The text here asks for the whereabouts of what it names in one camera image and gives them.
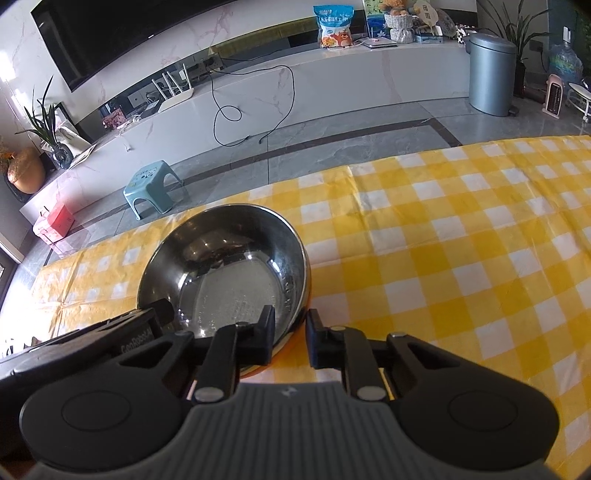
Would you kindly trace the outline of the orange steel bowl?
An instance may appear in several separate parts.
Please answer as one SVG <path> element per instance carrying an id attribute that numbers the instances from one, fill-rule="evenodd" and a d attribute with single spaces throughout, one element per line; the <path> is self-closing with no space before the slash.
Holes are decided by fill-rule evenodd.
<path id="1" fill-rule="evenodd" d="M 197 339 L 254 323 L 264 306 L 273 306 L 273 351 L 280 353 L 310 303 L 310 260 L 280 214 L 252 204 L 217 206 L 174 228 L 151 256 L 137 305 L 161 299 L 174 311 L 174 327 Z"/>

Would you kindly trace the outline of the pink storage box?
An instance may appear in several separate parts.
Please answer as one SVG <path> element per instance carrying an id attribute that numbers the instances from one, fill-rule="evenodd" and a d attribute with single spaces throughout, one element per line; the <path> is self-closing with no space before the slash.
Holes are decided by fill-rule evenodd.
<path id="1" fill-rule="evenodd" d="M 53 245 L 64 239 L 74 218 L 67 206 L 57 202 L 51 210 L 45 209 L 33 224 L 33 232 L 47 245 Z"/>

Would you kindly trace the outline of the yellow checkered tablecloth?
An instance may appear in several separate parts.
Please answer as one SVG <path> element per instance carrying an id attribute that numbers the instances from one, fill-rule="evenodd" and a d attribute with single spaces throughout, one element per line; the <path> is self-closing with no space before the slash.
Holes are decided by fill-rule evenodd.
<path id="1" fill-rule="evenodd" d="M 589 466 L 588 138 L 388 158 L 247 197 L 294 221 L 325 319 L 406 327 L 541 388 L 562 422 L 550 465 Z"/>

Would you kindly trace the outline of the copper round vase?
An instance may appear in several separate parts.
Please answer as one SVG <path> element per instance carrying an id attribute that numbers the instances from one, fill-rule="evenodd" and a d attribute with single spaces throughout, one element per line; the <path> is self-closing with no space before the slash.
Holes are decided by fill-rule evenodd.
<path id="1" fill-rule="evenodd" d="M 19 151 L 9 161 L 7 178 L 22 193 L 36 194 L 46 179 L 46 170 L 39 152 L 34 147 Z"/>

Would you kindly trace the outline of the white wifi router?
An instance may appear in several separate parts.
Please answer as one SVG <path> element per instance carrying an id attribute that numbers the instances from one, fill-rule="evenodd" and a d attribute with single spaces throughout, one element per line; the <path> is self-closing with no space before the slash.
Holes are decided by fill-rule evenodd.
<path id="1" fill-rule="evenodd" d="M 159 77 L 151 79 L 151 83 L 161 98 L 159 112 L 189 100 L 195 91 L 184 63 L 177 69 L 163 70 Z"/>

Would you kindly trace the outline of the white canvas bag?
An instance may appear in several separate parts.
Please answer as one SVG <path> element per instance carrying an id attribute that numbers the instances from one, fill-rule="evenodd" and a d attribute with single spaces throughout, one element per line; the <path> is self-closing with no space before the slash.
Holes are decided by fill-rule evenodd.
<path id="1" fill-rule="evenodd" d="M 69 148 L 74 157 L 91 147 L 91 144 L 77 132 L 68 120 L 59 120 L 56 123 L 55 136 L 59 143 Z"/>

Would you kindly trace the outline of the green plant in glass vase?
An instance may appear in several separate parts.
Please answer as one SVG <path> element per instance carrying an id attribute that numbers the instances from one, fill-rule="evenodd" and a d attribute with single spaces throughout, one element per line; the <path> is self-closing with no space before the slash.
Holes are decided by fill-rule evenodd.
<path id="1" fill-rule="evenodd" d="M 73 161 L 71 150 L 57 139 L 57 120 L 55 104 L 46 103 L 47 95 L 53 78 L 50 78 L 41 99 L 33 99 L 29 109 L 24 108 L 26 117 L 31 125 L 19 134 L 32 133 L 42 140 L 50 149 L 54 164 L 61 170 L 67 170 Z"/>

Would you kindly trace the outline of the grey metal trash bin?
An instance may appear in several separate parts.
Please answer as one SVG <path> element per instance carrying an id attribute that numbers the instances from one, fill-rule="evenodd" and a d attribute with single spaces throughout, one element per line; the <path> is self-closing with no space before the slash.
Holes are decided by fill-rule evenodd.
<path id="1" fill-rule="evenodd" d="M 465 40 L 470 56 L 469 102 L 480 112 L 506 117 L 511 108 L 517 47 L 494 35 L 475 33 Z"/>

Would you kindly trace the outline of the teddy bear bouquet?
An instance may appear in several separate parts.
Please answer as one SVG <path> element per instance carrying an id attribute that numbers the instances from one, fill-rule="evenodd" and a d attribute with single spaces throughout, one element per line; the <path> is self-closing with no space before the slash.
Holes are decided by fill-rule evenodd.
<path id="1" fill-rule="evenodd" d="M 414 22 L 405 0 L 383 0 L 380 9 L 390 30 L 391 40 L 397 44 L 414 42 Z"/>

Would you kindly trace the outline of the green picture card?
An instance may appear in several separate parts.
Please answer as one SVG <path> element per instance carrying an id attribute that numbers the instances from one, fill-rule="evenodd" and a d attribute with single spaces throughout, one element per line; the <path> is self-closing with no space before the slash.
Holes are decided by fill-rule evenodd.
<path id="1" fill-rule="evenodd" d="M 390 28 L 385 19 L 385 10 L 381 0 L 363 0 L 366 15 L 366 30 L 369 38 L 390 39 Z"/>

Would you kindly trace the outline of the black curved television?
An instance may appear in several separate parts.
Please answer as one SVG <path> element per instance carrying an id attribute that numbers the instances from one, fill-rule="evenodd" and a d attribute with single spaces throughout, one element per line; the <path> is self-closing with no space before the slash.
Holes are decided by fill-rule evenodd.
<path id="1" fill-rule="evenodd" d="M 224 6 L 216 0 L 49 0 L 31 16 L 70 91 L 149 38 Z"/>

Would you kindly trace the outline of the pink small heater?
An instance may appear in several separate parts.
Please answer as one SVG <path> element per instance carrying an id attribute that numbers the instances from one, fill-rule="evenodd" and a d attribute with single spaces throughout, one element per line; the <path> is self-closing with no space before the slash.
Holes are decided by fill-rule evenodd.
<path id="1" fill-rule="evenodd" d="M 550 74 L 546 86 L 546 96 L 542 112 L 555 119 L 559 119 L 563 103 L 564 83 L 558 75 Z"/>

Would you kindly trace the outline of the white round side table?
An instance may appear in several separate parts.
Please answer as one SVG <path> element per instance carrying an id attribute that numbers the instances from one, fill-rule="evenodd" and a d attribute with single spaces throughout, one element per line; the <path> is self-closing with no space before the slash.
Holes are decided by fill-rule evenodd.
<path id="1" fill-rule="evenodd" d="M 590 121 L 591 92 L 588 89 L 577 83 L 569 83 L 567 101 L 582 113 L 582 120 L 585 123 Z"/>

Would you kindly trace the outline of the potted plant right corner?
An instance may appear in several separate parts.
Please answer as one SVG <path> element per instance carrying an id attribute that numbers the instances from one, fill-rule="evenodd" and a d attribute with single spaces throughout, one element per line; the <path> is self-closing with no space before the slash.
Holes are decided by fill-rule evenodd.
<path id="1" fill-rule="evenodd" d="M 528 44 L 535 39 L 548 37 L 548 31 L 532 31 L 532 23 L 539 17 L 547 14 L 549 9 L 537 13 L 525 14 L 523 11 L 525 1 L 518 2 L 516 17 L 510 16 L 505 3 L 497 8 L 492 1 L 478 1 L 478 6 L 494 22 L 496 33 L 503 39 L 509 41 L 516 47 L 516 67 L 514 95 L 519 98 L 525 97 L 526 66 L 524 63 L 524 52 Z"/>

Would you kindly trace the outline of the blue water jug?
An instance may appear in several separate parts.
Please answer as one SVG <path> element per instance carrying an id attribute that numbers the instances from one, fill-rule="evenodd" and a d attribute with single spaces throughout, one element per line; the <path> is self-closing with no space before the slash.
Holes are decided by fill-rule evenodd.
<path id="1" fill-rule="evenodd" d="M 580 82 L 583 62 L 572 48 L 572 31 L 563 27 L 562 43 L 554 45 L 549 53 L 549 72 L 558 76 L 564 87 Z"/>

